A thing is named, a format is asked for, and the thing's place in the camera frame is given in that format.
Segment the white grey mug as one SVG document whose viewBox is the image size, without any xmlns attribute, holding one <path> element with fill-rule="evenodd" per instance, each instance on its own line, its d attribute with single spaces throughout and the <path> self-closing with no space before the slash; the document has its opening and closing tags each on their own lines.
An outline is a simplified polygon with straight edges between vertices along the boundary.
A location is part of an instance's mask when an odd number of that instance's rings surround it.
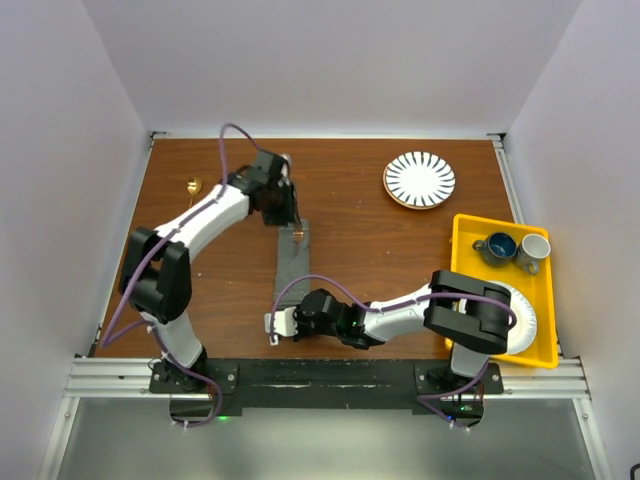
<svg viewBox="0 0 640 480">
<path fill-rule="evenodd" d="M 542 235 L 530 233 L 520 242 L 514 264 L 529 275 L 537 275 L 540 264 L 550 256 L 551 245 Z"/>
</svg>

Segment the gold spoon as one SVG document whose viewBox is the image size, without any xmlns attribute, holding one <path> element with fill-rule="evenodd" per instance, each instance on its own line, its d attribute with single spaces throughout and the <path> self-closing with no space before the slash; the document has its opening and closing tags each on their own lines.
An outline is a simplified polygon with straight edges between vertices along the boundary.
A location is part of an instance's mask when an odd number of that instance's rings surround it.
<svg viewBox="0 0 640 480">
<path fill-rule="evenodd" d="M 200 177 L 192 177 L 187 182 L 187 191 L 190 195 L 189 209 L 197 203 L 197 198 L 201 194 L 202 188 L 203 180 Z"/>
</svg>

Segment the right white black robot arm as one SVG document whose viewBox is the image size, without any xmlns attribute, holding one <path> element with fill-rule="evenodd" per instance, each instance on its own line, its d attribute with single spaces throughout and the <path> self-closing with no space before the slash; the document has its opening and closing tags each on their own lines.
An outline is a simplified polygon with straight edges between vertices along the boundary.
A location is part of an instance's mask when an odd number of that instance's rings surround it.
<svg viewBox="0 0 640 480">
<path fill-rule="evenodd" d="M 326 289 L 314 290 L 287 321 L 297 337 L 329 336 L 362 350 L 430 330 L 453 342 L 445 379 L 452 390 L 466 393 L 480 382 L 489 357 L 507 351 L 517 316 L 507 288 L 438 270 L 425 286 L 386 302 L 347 304 Z"/>
</svg>

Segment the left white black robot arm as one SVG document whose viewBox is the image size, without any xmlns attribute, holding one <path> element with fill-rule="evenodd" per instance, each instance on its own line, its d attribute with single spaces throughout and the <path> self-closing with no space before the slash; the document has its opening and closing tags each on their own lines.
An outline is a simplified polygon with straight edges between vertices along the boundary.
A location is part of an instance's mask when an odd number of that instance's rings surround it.
<svg viewBox="0 0 640 480">
<path fill-rule="evenodd" d="M 206 349 L 187 307 L 191 264 L 213 240 L 258 212 L 268 226 L 301 222 L 291 159 L 264 149 L 254 162 L 232 171 L 183 214 L 154 229 L 130 234 L 121 271 L 121 301 L 136 310 L 161 349 L 167 376 L 183 391 L 206 387 Z"/>
</svg>

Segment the striped blue white plate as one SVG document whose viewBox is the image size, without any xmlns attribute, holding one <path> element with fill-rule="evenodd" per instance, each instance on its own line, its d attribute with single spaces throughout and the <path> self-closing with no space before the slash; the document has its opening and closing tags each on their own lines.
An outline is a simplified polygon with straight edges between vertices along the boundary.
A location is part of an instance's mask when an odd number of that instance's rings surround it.
<svg viewBox="0 0 640 480">
<path fill-rule="evenodd" d="M 383 185 L 391 198 L 413 210 L 428 210 L 441 205 L 454 192 L 453 168 L 436 154 L 406 152 L 384 169 Z"/>
</svg>

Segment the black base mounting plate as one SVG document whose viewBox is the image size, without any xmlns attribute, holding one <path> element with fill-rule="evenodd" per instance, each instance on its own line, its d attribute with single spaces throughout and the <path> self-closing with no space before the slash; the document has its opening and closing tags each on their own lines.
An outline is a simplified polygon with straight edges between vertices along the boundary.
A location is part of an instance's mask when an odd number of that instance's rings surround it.
<svg viewBox="0 0 640 480">
<path fill-rule="evenodd" d="M 472 384 L 453 375 L 445 360 L 211 359 L 208 375 L 218 388 L 179 388 L 162 364 L 152 368 L 149 390 L 170 398 L 177 420 L 198 421 L 214 412 L 237 417 L 248 409 L 408 410 L 475 426 L 487 395 L 503 393 L 502 375 L 491 363 Z"/>
</svg>

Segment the grey cloth napkin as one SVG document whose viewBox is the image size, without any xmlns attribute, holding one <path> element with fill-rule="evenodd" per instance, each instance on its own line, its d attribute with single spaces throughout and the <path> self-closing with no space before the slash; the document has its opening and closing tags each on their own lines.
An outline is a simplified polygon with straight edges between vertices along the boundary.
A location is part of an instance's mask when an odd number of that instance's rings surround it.
<svg viewBox="0 0 640 480">
<path fill-rule="evenodd" d="M 281 227 L 278 232 L 277 263 L 273 300 L 278 301 L 278 310 L 298 305 L 311 290 L 311 280 L 296 283 L 285 293 L 285 287 L 293 280 L 310 274 L 310 228 L 302 220 L 303 237 L 297 242 L 292 226 Z"/>
</svg>

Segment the gold fork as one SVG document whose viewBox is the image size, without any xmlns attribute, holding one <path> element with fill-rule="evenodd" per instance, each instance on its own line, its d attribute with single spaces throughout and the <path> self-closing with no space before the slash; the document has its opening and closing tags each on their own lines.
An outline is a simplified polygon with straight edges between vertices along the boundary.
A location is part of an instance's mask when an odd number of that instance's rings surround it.
<svg viewBox="0 0 640 480">
<path fill-rule="evenodd" d="M 299 221 L 295 223 L 292 228 L 292 240 L 293 240 L 295 255 L 299 254 L 301 245 L 304 242 L 304 238 L 305 238 L 304 225 L 302 221 Z"/>
</svg>

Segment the white paper plate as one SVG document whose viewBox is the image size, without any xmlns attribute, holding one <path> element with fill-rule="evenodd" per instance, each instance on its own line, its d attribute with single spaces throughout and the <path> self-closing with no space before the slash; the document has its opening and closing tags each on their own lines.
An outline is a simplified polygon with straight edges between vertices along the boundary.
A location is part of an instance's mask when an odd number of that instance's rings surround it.
<svg viewBox="0 0 640 480">
<path fill-rule="evenodd" d="M 537 334 L 535 310 L 526 296 L 515 287 L 498 280 L 490 280 L 490 283 L 504 287 L 511 293 L 510 308 L 516 314 L 516 325 L 509 332 L 506 355 L 520 354 L 535 340 Z"/>
</svg>

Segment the dark blue mug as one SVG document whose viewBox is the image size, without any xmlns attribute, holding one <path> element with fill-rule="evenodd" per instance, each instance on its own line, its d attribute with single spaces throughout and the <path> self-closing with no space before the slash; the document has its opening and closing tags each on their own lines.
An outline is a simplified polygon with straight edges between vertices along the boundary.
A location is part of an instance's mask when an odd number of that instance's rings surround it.
<svg viewBox="0 0 640 480">
<path fill-rule="evenodd" d="M 515 258 L 518 245 L 511 235 L 494 232 L 484 240 L 476 240 L 472 248 L 480 254 L 485 264 L 492 268 L 501 268 Z"/>
</svg>

